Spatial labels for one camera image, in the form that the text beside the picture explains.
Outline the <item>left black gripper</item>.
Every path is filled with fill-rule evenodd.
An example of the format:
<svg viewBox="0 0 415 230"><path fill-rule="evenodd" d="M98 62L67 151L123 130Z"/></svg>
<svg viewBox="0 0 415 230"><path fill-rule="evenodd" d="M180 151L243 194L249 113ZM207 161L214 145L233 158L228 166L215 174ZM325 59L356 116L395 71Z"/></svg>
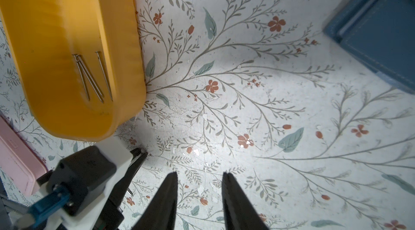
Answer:
<svg viewBox="0 0 415 230"><path fill-rule="evenodd" d="M59 209L38 227L43 226L46 230L56 230L60 226L65 227L67 230L91 230L108 198L116 207L120 207L133 178L146 160L148 152L139 148L129 152L122 141L115 137L107 138L92 146L98 147L101 153L117 167L116 173L106 183L103 193L79 215L71 217L63 209ZM46 192L46 184L53 171L40 178L40 181L43 182L40 186L41 199L48 194ZM16 221L14 229L29 230L27 227L34 222L32 216L28 214L29 208L26 214Z"/></svg>

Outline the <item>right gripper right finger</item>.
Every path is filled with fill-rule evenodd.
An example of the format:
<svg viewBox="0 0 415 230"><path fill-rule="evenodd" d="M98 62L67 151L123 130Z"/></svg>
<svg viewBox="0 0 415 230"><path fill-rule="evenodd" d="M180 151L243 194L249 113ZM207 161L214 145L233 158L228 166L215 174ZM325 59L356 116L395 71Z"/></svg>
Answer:
<svg viewBox="0 0 415 230"><path fill-rule="evenodd" d="M223 173L222 198L226 230L268 230L231 173Z"/></svg>

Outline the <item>yellow plastic storage box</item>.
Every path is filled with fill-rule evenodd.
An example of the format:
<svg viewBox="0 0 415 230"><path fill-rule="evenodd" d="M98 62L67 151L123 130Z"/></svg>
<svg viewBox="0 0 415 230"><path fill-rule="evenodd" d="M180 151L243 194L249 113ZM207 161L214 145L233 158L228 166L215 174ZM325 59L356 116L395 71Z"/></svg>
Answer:
<svg viewBox="0 0 415 230"><path fill-rule="evenodd" d="M101 141L141 111L146 86L134 0L1 0L1 19L31 114L49 134ZM82 56L104 103L85 79L87 101L73 54Z"/></svg>

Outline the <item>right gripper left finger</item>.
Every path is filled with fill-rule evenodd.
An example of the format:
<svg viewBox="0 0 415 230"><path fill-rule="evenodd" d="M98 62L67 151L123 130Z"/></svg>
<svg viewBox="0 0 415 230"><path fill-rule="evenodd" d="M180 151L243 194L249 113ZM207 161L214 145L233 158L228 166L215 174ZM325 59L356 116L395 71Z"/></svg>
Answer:
<svg viewBox="0 0 415 230"><path fill-rule="evenodd" d="M169 173L132 230L173 230L178 194L176 172Z"/></svg>

